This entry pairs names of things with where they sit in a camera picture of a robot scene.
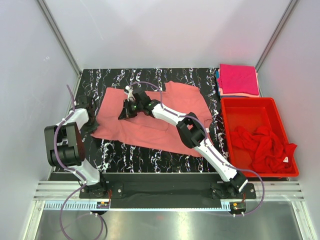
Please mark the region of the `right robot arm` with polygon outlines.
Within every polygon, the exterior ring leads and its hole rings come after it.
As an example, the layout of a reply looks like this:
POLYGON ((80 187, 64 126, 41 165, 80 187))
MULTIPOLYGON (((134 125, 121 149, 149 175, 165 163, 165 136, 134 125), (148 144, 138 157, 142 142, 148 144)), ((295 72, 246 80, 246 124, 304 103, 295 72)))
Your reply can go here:
POLYGON ((141 88, 133 89, 131 86, 126 86, 124 93, 127 99, 123 101, 119 120, 134 118, 142 112, 146 116, 175 126, 181 142, 187 148, 195 150, 213 166, 226 184, 230 197, 236 199, 244 194, 247 178, 216 150, 209 140, 206 128, 193 112, 175 111, 164 105, 161 100, 151 99, 141 88))

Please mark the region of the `red t shirt in bin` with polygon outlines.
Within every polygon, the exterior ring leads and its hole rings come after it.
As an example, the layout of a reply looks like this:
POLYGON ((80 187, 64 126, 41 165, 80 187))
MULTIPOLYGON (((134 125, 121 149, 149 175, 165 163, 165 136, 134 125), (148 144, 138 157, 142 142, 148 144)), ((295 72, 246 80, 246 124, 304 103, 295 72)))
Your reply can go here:
POLYGON ((252 133, 237 126, 230 132, 230 141, 232 147, 249 153, 250 167, 256 173, 289 174, 294 170, 297 145, 280 140, 268 126, 259 126, 252 133))

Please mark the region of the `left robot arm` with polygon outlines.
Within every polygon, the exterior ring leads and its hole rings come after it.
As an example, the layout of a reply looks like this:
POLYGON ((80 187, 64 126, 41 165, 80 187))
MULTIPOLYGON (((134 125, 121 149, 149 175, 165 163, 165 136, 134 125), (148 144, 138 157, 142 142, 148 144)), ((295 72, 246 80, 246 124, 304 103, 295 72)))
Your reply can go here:
POLYGON ((108 186, 102 173, 86 159, 81 131, 94 133, 99 124, 92 97, 81 95, 70 109, 66 119, 44 129, 47 160, 50 166, 62 168, 78 178, 81 192, 93 198, 103 198, 108 186))

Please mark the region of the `aluminium corner post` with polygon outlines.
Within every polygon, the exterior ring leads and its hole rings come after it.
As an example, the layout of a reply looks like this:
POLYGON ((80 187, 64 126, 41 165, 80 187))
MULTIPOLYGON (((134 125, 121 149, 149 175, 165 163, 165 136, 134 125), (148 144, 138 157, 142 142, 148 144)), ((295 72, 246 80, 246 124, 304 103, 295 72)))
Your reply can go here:
POLYGON ((279 36, 281 35, 282 31, 284 30, 286 24, 288 23, 290 17, 292 16, 293 12, 295 11, 297 5, 299 4, 299 0, 290 0, 288 5, 286 6, 281 18, 279 19, 274 31, 272 32, 262 54, 260 55, 255 69, 258 72, 261 67, 263 66, 265 60, 267 59, 269 53, 271 52, 273 46, 277 42, 279 36))
POLYGON ((51 31, 53 32, 56 40, 58 41, 62 51, 64 52, 65 57, 67 58, 71 68, 73 69, 75 75, 77 78, 81 77, 82 70, 79 67, 79 65, 76 62, 76 59, 74 58, 65 38, 62 35, 62 32, 53 16, 51 13, 49 6, 47 5, 45 0, 35 0, 37 3, 39 9, 41 10, 45 20, 47 21, 51 31))

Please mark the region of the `black marble pattern mat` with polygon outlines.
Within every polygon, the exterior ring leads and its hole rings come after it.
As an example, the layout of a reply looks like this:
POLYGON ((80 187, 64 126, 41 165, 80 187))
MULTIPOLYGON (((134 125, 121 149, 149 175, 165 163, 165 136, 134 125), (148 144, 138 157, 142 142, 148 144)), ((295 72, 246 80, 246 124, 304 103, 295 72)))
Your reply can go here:
MULTIPOLYGON (((144 81, 165 90, 169 81, 199 88, 212 116, 210 138, 225 159, 229 158, 221 99, 218 94, 217 68, 122 68, 84 69, 76 95, 93 98, 100 107, 108 87, 122 89, 126 85, 144 81)), ((81 132, 86 159, 103 173, 209 173, 214 172, 202 157, 171 153, 153 148, 104 140, 81 132)))

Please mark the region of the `salmon pink t shirt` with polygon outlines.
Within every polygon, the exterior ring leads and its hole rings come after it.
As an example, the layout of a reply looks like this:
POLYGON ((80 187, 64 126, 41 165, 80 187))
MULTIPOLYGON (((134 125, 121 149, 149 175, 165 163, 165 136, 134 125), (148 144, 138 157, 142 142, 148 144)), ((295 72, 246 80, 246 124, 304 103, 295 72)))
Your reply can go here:
MULTIPOLYGON (((165 83, 165 91, 162 93, 147 91, 147 95, 152 100, 162 100, 164 105, 175 111, 194 113, 206 128, 213 121, 208 105, 196 86, 169 81, 165 83)), ((175 126, 163 120, 146 116, 142 112, 134 118, 118 120, 126 97, 122 89, 106 89, 96 118, 99 127, 92 133, 92 137, 193 157, 200 156, 182 143, 175 126)))

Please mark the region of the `magenta folded t shirt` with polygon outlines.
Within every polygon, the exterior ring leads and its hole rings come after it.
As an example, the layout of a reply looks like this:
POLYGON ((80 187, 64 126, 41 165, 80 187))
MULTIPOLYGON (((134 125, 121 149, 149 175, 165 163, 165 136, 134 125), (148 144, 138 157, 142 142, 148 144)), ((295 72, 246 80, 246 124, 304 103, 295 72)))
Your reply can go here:
POLYGON ((254 66, 220 64, 218 90, 222 97, 258 98, 258 73, 254 66))

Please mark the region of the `blue folded t shirt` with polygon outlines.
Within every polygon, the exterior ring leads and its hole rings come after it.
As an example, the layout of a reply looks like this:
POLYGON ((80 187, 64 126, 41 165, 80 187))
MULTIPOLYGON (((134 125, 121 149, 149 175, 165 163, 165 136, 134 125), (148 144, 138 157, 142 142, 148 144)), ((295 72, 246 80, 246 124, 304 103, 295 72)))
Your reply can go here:
POLYGON ((218 89, 218 94, 221 96, 221 83, 220 83, 220 70, 215 71, 216 85, 218 89))

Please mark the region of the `left aluminium corner post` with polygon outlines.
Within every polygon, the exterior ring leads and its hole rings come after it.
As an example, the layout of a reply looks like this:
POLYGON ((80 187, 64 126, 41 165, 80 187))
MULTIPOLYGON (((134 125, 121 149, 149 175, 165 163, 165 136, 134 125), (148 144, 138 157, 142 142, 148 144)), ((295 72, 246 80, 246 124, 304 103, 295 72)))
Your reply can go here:
POLYGON ((41 10, 45 20, 47 21, 51 31, 53 32, 56 40, 58 41, 62 51, 64 52, 65 57, 67 58, 71 68, 73 69, 75 75, 77 78, 81 77, 82 70, 79 67, 79 65, 76 62, 76 59, 74 58, 65 38, 62 35, 62 32, 53 16, 51 13, 49 6, 47 5, 45 0, 35 0, 37 3, 39 9, 41 10))

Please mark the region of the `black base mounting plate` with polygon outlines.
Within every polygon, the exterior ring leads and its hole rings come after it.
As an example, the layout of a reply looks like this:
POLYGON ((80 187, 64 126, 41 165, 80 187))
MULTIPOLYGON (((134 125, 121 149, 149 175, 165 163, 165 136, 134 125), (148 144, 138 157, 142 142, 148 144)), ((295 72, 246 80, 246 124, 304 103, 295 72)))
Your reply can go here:
POLYGON ((82 199, 110 200, 112 210, 209 210, 221 201, 256 200, 252 183, 230 193, 217 173, 105 173, 102 193, 81 191, 82 199))

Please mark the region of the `right aluminium corner post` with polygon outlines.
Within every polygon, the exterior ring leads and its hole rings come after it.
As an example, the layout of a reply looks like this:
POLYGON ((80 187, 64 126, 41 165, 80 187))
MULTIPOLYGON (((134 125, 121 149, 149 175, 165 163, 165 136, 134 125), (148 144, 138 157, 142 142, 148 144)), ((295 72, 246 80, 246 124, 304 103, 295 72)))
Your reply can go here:
POLYGON ((295 11, 297 5, 299 4, 299 0, 290 0, 288 5, 286 6, 281 18, 279 19, 274 31, 272 32, 262 54, 260 55, 255 69, 258 72, 261 67, 263 66, 265 60, 267 59, 269 53, 271 52, 273 46, 277 42, 279 36, 281 35, 282 31, 284 30, 286 24, 288 23, 290 17, 292 16, 293 12, 295 11))

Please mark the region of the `red plastic bin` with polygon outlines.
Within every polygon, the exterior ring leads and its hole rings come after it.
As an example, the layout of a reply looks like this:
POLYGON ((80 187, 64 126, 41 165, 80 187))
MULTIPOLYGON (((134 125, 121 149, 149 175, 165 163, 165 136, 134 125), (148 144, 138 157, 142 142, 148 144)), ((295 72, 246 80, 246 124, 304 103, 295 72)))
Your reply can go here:
MULTIPOLYGON (((221 100, 222 116, 225 127, 226 141, 230 163, 239 168, 246 169, 245 175, 253 177, 250 166, 252 160, 246 150, 235 148, 231 145, 230 132, 236 127, 242 126, 253 133, 260 126, 269 127, 281 141, 290 144, 280 114, 273 98, 240 98, 224 97, 221 100)), ((294 170, 290 173, 258 173, 266 178, 290 178, 298 177, 299 170, 293 155, 294 170)))

